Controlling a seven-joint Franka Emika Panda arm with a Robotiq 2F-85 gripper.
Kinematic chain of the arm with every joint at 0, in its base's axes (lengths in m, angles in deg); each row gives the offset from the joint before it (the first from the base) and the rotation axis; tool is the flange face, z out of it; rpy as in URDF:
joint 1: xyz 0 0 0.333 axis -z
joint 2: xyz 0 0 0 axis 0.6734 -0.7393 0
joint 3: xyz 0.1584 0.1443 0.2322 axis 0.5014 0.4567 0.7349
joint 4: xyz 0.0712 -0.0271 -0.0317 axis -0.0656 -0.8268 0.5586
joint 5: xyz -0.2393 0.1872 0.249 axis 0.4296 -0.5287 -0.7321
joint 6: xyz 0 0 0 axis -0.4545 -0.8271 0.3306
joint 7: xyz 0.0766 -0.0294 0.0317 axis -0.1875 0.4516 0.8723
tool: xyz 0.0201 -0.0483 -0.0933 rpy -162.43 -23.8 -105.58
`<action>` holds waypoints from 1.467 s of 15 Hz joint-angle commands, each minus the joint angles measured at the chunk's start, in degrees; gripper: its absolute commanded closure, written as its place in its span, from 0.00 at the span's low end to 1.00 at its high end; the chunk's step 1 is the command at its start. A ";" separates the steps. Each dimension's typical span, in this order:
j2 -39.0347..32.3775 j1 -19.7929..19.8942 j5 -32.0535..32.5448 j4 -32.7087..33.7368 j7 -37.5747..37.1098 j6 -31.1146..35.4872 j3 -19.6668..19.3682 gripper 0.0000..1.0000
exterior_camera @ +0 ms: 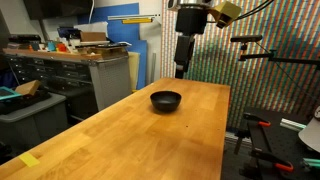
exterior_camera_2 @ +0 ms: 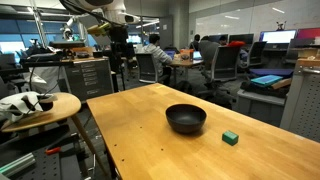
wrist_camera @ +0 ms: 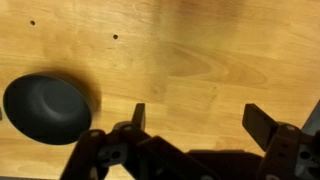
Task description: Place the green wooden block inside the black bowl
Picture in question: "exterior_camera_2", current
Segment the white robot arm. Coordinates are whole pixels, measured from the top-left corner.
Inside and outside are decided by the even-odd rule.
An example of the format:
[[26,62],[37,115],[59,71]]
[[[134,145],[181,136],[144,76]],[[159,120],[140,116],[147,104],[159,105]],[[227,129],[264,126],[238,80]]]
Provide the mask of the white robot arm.
[[111,46],[125,49],[128,25],[138,23],[140,18],[126,11],[124,0],[59,0],[71,14],[78,17],[91,16],[94,25],[85,23],[86,31],[96,37],[107,36]]

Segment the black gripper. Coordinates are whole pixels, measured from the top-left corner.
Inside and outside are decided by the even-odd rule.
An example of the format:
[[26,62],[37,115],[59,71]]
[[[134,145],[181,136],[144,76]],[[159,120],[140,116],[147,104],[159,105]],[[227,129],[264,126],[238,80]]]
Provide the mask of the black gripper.
[[113,50],[124,50],[127,45],[128,32],[126,26],[114,26],[110,31],[111,47]]

